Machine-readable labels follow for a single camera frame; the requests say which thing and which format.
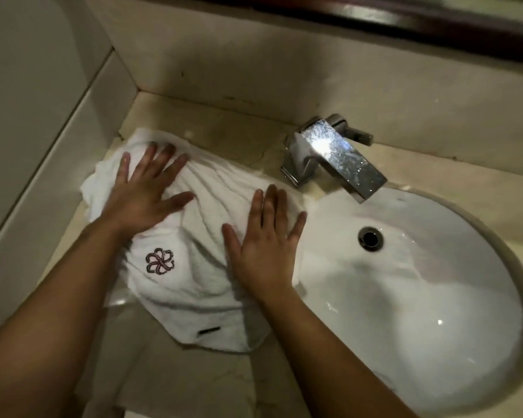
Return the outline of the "person's left forearm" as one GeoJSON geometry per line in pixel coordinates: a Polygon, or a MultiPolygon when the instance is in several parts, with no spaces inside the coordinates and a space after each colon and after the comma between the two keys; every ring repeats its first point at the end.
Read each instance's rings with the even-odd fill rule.
{"type": "Polygon", "coordinates": [[[88,225],[0,327],[0,418],[59,418],[89,356],[112,265],[139,230],[88,225]]]}

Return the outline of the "white embroidered towel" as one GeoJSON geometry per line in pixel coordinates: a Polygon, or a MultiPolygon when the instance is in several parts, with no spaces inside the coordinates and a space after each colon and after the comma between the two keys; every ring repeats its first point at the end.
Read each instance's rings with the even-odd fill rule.
{"type": "Polygon", "coordinates": [[[311,202],[261,172],[226,161],[173,134],[141,127],[126,145],[99,162],[82,184],[89,222],[101,215],[123,154],[130,154],[132,174],[151,142],[160,149],[174,145],[175,156],[188,155],[186,166],[163,198],[188,191],[195,198],[132,239],[121,254],[118,276],[177,342],[231,353],[251,352],[271,329],[258,305],[230,273],[222,226],[230,224],[242,241],[254,192],[270,184],[287,191],[289,227],[311,202]]]}

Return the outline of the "person's right forearm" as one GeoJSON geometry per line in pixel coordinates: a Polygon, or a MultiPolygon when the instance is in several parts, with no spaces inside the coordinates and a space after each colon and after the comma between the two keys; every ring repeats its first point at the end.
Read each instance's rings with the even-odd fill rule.
{"type": "Polygon", "coordinates": [[[313,418],[419,418],[293,288],[259,303],[313,418]]]}

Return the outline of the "person's right hand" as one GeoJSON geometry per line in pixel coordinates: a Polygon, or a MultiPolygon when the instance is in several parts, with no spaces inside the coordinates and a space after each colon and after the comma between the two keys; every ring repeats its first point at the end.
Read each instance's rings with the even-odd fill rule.
{"type": "Polygon", "coordinates": [[[288,242],[288,196],[279,190],[279,217],[275,228],[263,228],[263,199],[266,191],[257,189],[251,201],[243,241],[241,263],[231,264],[236,280],[259,303],[298,297],[293,288],[297,246],[288,242]]]}

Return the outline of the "white ceramic sink basin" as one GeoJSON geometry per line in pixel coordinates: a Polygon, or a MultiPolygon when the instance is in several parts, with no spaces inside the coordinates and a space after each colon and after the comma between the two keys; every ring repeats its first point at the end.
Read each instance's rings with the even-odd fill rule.
{"type": "Polygon", "coordinates": [[[523,358],[523,302],[495,248],[448,207],[399,189],[307,207],[300,295],[410,408],[496,402],[523,358]]]}

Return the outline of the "person's left hand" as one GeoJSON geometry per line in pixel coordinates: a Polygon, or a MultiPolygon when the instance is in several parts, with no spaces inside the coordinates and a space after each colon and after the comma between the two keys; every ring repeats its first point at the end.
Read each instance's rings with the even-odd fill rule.
{"type": "Polygon", "coordinates": [[[97,223],[112,231],[117,239],[126,242],[135,235],[148,231],[164,221],[169,215],[159,213],[163,195],[175,181],[189,160],[181,154],[156,178],[151,178],[151,162],[158,155],[158,145],[150,143],[139,160],[128,182],[114,185],[97,223]]]}

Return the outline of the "chrome faucet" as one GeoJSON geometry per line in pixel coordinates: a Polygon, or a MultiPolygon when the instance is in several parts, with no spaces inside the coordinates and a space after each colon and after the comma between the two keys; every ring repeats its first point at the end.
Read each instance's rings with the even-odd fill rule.
{"type": "Polygon", "coordinates": [[[358,203],[364,203],[388,179],[351,145],[352,141],[370,147],[374,136],[349,126],[337,113],[325,119],[315,116],[287,135],[280,170],[300,188],[322,167],[358,203]]]}

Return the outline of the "dark wooden mirror frame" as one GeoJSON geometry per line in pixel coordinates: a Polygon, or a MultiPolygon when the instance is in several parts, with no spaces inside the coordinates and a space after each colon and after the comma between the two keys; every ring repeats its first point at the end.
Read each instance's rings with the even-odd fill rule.
{"type": "Polygon", "coordinates": [[[409,0],[237,0],[330,26],[523,63],[523,22],[409,0]]]}

